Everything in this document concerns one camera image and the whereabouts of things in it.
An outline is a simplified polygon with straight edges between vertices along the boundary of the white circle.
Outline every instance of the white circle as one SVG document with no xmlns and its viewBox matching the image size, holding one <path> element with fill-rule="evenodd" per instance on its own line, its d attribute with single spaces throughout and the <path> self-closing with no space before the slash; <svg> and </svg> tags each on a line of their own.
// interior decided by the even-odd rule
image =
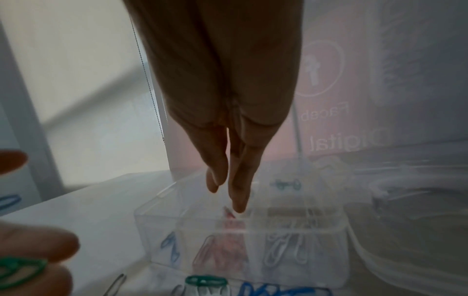
<svg viewBox="0 0 468 296">
<path fill-rule="evenodd" d="M 302 47 L 302 50 L 304 51 L 304 49 L 306 47 L 311 46 L 311 45 L 315 45 L 315 44 L 318 44 L 318 43 L 329 44 L 329 45 L 333 46 L 336 49 L 336 51 L 338 52 L 338 55 L 340 56 L 340 71 L 339 71 L 338 76 L 336 77 L 336 79 L 326 89 L 324 89 L 323 91 L 321 91 L 319 93 L 310 95 L 310 94 L 302 94 L 300 92 L 295 92 L 297 95 L 302 96 L 302 97 L 313 98 L 313 97 L 319 96 L 319 95 L 329 91 L 335 85 L 335 83 L 338 82 L 338 80 L 340 79 L 340 77 L 343 74 L 343 71 L 345 69 L 345 52 L 343 51 L 343 48 L 341 48 L 341 46 L 339 46 L 338 43 L 336 43 L 334 41 L 330 41 L 330 40 L 312 41 L 312 42 L 308 43 L 307 45 L 304 45 L 304 47 Z"/>
</svg>

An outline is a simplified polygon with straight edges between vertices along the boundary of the hand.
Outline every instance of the hand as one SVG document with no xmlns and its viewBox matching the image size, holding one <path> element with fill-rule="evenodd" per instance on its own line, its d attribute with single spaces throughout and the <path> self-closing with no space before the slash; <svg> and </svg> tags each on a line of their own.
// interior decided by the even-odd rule
<svg viewBox="0 0 468 296">
<path fill-rule="evenodd" d="M 216 192 L 229 171 L 233 208 L 243 212 L 265 147 L 293 99 L 302 1 L 124 2 L 167 111 L 209 167 L 208 189 Z"/>
<path fill-rule="evenodd" d="M 21 286 L 0 291 L 0 296 L 67 296 L 72 291 L 70 272 L 57 264 L 79 248 L 78 238 L 67 231 L 10 224 L 0 221 L 0 258 L 48 259 L 49 264 L 36 278 Z"/>
</svg>

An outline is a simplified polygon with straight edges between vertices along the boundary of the table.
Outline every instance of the table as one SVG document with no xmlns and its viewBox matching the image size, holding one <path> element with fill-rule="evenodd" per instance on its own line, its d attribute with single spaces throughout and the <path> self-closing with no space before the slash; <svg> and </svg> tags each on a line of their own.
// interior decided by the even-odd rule
<svg viewBox="0 0 468 296">
<path fill-rule="evenodd" d="M 173 182 L 170 171 L 129 174 L 4 216 L 10 222 L 58 226 L 75 232 L 81 249 L 64 264 L 74 296 L 102 295 L 118 274 L 128 280 L 118 296 L 169 295 L 185 274 L 147 262 L 133 211 Z M 351 277 L 338 296 L 420 296 L 371 274 L 350 246 Z"/>
</svg>

